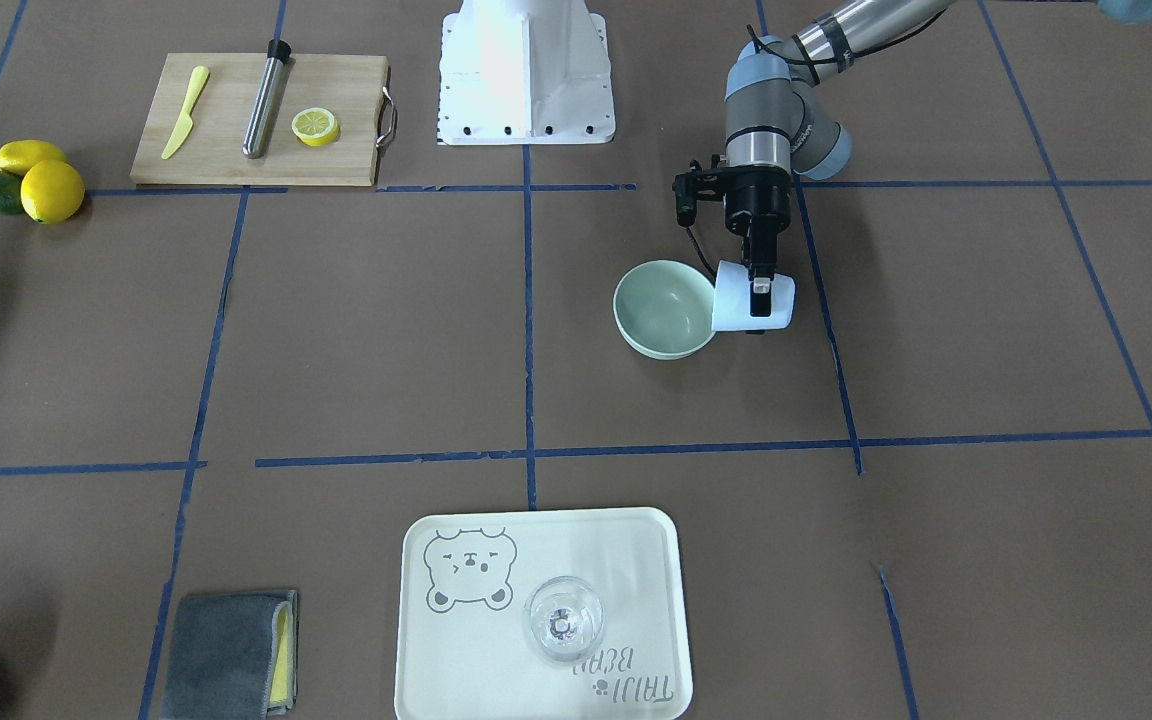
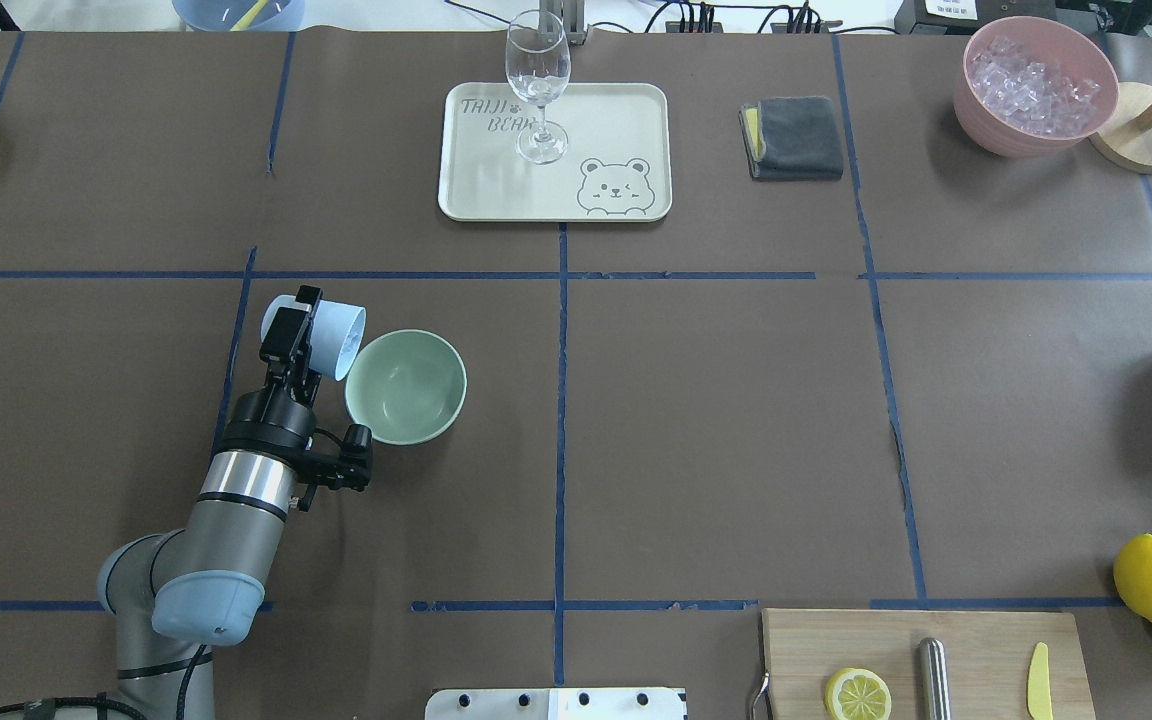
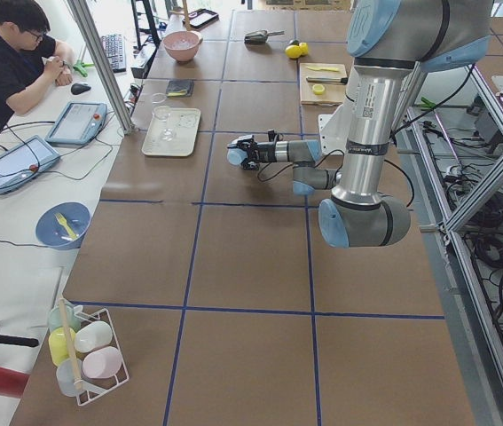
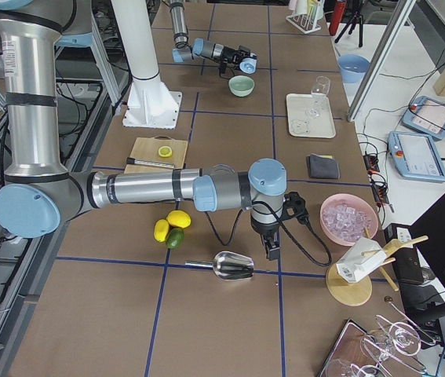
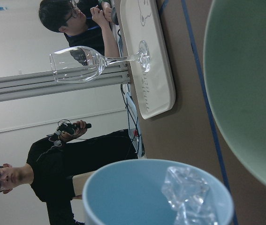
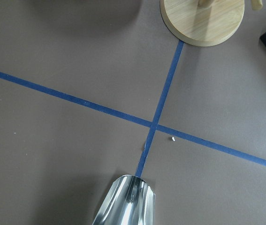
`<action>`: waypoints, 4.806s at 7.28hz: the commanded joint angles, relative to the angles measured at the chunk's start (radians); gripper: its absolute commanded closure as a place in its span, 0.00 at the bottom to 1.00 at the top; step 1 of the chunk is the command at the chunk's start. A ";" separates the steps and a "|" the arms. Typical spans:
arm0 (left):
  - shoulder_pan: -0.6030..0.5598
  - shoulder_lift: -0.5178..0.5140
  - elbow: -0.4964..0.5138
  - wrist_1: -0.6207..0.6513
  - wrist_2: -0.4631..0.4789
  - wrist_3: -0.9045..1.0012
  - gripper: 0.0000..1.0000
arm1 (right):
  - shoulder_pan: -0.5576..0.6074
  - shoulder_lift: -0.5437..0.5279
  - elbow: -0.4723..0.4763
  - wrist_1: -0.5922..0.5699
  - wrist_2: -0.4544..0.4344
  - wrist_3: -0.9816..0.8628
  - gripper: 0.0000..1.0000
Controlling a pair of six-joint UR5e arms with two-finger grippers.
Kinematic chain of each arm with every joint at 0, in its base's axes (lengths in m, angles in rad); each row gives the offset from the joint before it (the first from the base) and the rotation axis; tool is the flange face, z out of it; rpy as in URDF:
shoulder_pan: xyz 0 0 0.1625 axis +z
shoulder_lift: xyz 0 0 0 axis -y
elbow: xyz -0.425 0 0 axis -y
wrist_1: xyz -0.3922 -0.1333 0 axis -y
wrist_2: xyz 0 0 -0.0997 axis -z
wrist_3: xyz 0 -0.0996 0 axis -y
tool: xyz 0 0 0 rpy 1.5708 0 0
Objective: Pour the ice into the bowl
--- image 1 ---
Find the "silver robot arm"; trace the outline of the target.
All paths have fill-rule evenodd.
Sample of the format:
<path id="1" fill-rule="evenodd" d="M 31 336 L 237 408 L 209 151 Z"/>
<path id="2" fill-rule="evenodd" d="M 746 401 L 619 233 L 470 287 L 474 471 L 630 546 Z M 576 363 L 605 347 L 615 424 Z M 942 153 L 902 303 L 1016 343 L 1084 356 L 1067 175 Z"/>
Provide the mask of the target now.
<path id="1" fill-rule="evenodd" d="M 778 242 L 791 225 L 799 179 L 836 176 L 852 137 L 817 97 L 823 81 L 931 26 L 946 1 L 849 1 L 786 37 L 751 33 L 723 90 L 723 151 L 692 162 L 673 182 L 677 223 L 690 228 L 700 202 L 718 202 L 723 228 L 741 241 L 737 263 L 714 270 L 710 327 L 782 329 L 796 286 L 778 273 Z"/>

